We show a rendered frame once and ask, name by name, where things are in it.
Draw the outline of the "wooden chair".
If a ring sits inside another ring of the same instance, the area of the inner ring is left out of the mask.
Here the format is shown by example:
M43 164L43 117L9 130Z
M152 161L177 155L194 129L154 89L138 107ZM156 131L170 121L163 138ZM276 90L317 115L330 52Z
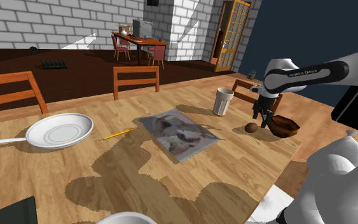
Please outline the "wooden chair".
M236 91L238 86L250 89L254 85L257 85L257 83L254 83L254 82L251 82L251 81L244 81L244 80L241 80L241 79L236 79L235 82L234 82L234 85L232 87L232 91L234 92L234 96L238 97L239 99L242 99L244 101L247 101L247 102L250 102L250 103L255 103L257 101L256 98L252 98L252 97L250 97L248 95L244 95L244 94L241 94L241 93ZM273 113L276 112L276 110L277 110L277 108L278 108L278 106L279 106L279 104L280 104L280 102L282 100L282 97L283 97L283 94L279 94L279 96L273 100L273 105L271 106L270 111L272 111Z
M155 72L154 78L119 80L119 73L150 73ZM118 66L113 67L113 95L114 100L118 100L118 87L128 85L155 84L155 91L160 91L160 73L157 66Z
M0 74L0 84L14 83L19 81L28 81L32 89L0 95L0 104L35 97L38 101L42 114L48 113L48 108L45 103L45 100L43 99L38 84L36 83L34 75L31 71Z

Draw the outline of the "brown bowl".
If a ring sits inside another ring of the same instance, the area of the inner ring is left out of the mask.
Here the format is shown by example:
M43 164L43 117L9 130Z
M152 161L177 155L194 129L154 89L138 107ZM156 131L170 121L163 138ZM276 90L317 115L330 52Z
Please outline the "brown bowl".
M300 129L300 126L292 119L280 115L272 116L272 120L267 126L274 136L280 138L294 136L297 134L298 129Z

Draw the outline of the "white ribbed cup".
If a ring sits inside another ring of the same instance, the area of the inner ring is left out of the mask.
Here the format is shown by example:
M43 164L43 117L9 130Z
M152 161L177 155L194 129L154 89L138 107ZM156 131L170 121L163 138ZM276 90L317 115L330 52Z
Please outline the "white ribbed cup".
M234 96L234 91L220 87L216 91L216 100L212 112L218 116L224 116L228 110L230 101Z

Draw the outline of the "wooden table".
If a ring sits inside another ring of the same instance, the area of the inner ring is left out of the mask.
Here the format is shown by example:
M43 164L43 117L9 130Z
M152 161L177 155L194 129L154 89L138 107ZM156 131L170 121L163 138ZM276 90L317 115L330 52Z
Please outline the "wooden table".
M158 224L243 224L301 144L268 131L248 135L242 128L250 115L230 108L216 116L213 104L195 87L91 104L76 109L94 128L74 146L0 145L0 209L34 196L39 224L95 222L123 211ZM176 162L137 121L174 108L220 140Z

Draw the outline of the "orange glazed door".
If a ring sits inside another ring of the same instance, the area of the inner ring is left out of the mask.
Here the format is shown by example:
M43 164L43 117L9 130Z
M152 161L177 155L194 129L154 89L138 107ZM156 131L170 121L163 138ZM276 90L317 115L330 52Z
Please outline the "orange glazed door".
M244 0L223 1L210 55L215 72L231 69L251 6Z

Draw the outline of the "grey picture book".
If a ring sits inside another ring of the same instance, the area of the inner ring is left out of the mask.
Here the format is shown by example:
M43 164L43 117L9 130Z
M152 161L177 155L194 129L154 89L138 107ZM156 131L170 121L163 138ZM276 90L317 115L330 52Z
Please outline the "grey picture book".
M179 162L195 156L220 140L178 109L137 120Z

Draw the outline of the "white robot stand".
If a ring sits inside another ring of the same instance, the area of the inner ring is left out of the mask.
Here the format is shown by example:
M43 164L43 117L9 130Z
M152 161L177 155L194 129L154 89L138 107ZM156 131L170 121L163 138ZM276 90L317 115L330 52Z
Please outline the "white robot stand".
M294 199L273 185L245 224L278 224L275 219Z

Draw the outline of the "red chair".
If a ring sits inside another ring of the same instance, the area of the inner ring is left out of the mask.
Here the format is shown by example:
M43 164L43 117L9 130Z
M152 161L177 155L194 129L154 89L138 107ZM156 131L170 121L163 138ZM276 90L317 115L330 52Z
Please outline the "red chair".
M162 68L165 69L163 63L164 58L165 58L165 45L156 45L153 54L149 56L148 65L152 63L153 66L155 61L157 61L158 63L162 63Z
M125 54L125 57L130 60L130 43L125 39L119 39L119 42L117 42L117 37L112 35L111 39L113 41L114 46L114 58L116 60L119 59L119 54L123 52Z

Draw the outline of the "brown dining table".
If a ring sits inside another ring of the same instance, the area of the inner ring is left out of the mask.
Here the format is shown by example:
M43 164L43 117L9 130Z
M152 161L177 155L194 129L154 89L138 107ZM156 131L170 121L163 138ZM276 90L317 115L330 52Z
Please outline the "brown dining table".
M133 43L137 46L137 61L138 65L141 64L141 53L143 46L167 46L168 43L158 41L151 37L151 31L153 29L153 23L147 22L141 19L133 19L133 31L131 38L129 35L122 35L122 33L112 32L113 36L116 38L124 39L129 43Z

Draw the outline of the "yellow pencil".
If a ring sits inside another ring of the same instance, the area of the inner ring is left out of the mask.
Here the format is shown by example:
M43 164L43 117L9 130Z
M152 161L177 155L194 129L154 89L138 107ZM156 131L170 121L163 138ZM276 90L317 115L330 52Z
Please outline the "yellow pencil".
M134 128L128 129L128 130L124 130L124 131L122 131L122 132L118 132L118 133L112 134L112 135L110 135L110 136L103 137L103 138L100 139L99 141L104 141L104 140L110 139L110 138L112 138L112 137L120 136L120 135L122 135L122 134L126 134L126 133L131 132L131 131L136 130L136 129L137 129L137 127L134 127Z

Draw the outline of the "white bowl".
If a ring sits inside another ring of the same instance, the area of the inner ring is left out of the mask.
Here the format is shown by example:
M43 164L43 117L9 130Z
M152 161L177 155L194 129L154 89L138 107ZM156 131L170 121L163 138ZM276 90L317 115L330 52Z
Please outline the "white bowl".
M149 216L137 212L120 212L111 214L96 224L157 224Z

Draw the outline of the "dark crate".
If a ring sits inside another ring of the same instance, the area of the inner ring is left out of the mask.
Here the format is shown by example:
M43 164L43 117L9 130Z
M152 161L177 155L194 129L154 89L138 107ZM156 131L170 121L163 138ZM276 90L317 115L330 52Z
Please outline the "dark crate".
M42 69L67 69L67 65L64 60L42 60Z

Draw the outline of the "dark green flat box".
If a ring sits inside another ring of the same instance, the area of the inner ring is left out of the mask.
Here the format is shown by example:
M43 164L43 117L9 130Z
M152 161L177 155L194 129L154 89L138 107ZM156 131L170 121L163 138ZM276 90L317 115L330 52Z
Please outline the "dark green flat box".
M38 224L35 197L28 197L0 209L0 224Z

